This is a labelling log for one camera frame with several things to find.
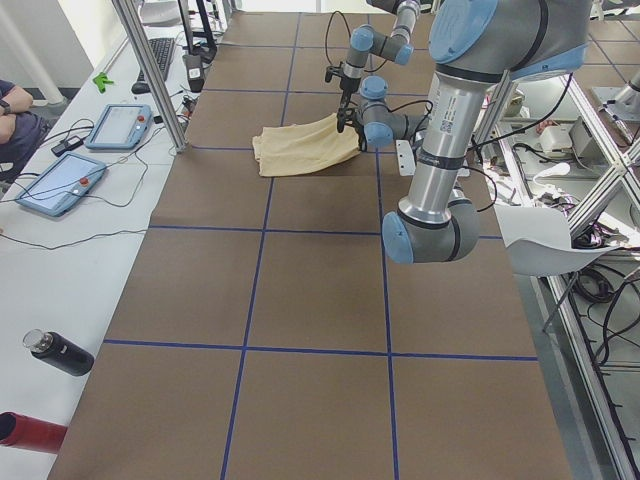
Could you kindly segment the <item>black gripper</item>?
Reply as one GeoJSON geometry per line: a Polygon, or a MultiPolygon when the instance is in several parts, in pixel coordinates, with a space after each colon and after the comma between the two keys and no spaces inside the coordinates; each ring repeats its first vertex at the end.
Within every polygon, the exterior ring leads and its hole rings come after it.
{"type": "Polygon", "coordinates": [[[356,131],[358,136],[358,148],[360,152],[366,152],[368,150],[368,144],[366,142],[366,136],[364,133],[364,126],[361,122],[359,114],[356,110],[348,107],[339,107],[336,113],[337,119],[337,131],[339,133],[344,132],[345,124],[348,124],[351,119],[351,126],[356,131]]]}
{"type": "Polygon", "coordinates": [[[343,76],[340,80],[340,89],[342,91],[340,106],[347,107],[351,102],[351,97],[354,93],[356,93],[360,86],[359,78],[351,78],[348,76],[343,76]]]}

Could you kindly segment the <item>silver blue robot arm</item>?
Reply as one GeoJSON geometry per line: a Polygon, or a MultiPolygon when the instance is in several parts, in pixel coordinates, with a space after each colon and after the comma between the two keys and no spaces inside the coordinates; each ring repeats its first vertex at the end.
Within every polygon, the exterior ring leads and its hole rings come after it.
{"type": "Polygon", "coordinates": [[[447,1],[435,16],[433,109],[408,194],[385,215],[382,237],[397,263],[459,260],[476,245],[479,218],[457,184],[486,91],[505,73],[546,79],[584,62],[589,1],[447,1]]]}
{"type": "Polygon", "coordinates": [[[346,60],[338,66],[326,68],[326,82],[329,82],[333,77],[340,78],[342,95],[337,113],[339,133],[344,131],[349,119],[347,109],[351,96],[360,87],[369,56],[374,55],[399,65],[406,65],[414,51],[411,45],[411,34],[420,16],[420,2],[372,0],[368,1],[368,4],[393,14],[396,20],[390,35],[377,32],[369,24],[356,28],[350,35],[350,46],[346,60]]]}

